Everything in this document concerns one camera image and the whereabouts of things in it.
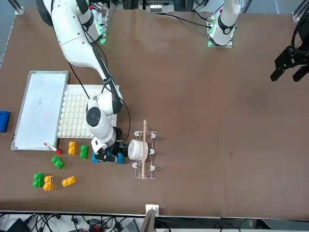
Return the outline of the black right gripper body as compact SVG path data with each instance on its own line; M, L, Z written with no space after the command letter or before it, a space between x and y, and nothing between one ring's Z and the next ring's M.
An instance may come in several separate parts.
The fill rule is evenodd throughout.
M117 157L120 153L123 157L128 157L128 144L116 141L113 146L110 147L111 154Z

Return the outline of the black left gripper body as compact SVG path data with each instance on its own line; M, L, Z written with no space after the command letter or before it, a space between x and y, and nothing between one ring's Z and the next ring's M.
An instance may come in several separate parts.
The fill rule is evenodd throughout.
M300 38L300 46L295 45L296 35ZM309 17L302 16L298 22L291 40L291 51L295 63L304 63L309 58Z

